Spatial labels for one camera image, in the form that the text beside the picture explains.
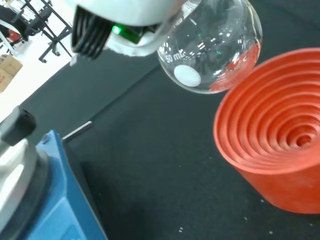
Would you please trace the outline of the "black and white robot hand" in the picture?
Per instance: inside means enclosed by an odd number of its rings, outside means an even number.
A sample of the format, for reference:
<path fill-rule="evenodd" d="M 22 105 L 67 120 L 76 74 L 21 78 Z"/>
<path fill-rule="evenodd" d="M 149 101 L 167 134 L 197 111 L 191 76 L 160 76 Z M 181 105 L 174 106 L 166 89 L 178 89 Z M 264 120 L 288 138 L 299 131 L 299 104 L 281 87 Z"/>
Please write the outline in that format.
<path fill-rule="evenodd" d="M 70 0 L 71 49 L 95 60 L 109 49 L 128 57 L 153 54 L 166 41 L 183 0 Z"/>

